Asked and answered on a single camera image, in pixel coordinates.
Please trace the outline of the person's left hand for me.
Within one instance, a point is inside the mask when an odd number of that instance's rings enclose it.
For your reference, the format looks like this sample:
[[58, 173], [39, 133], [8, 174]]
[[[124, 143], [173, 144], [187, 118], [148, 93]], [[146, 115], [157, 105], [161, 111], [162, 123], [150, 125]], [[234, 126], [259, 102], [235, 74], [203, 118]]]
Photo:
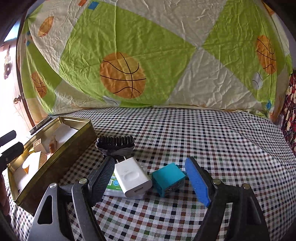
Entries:
[[9, 200], [8, 200], [6, 187], [4, 183], [4, 177], [2, 174], [0, 179], [0, 203], [1, 203], [1, 211], [3, 212], [3, 215], [9, 216], [10, 205], [9, 205]]

